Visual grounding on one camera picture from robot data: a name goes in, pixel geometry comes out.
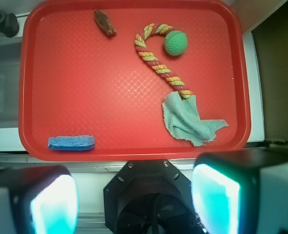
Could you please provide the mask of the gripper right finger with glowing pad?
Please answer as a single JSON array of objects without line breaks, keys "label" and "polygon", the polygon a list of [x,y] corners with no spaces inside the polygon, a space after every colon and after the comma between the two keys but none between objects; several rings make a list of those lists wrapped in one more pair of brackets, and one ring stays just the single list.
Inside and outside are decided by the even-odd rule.
[{"label": "gripper right finger with glowing pad", "polygon": [[288,234],[288,149],[203,153],[191,194],[210,234]]}]

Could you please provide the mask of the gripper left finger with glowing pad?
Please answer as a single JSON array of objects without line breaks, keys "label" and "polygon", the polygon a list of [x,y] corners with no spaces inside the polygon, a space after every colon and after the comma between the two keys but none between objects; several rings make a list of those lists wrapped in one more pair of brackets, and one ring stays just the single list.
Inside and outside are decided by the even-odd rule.
[{"label": "gripper left finger with glowing pad", "polygon": [[0,234],[73,234],[76,180],[64,166],[0,169]]}]

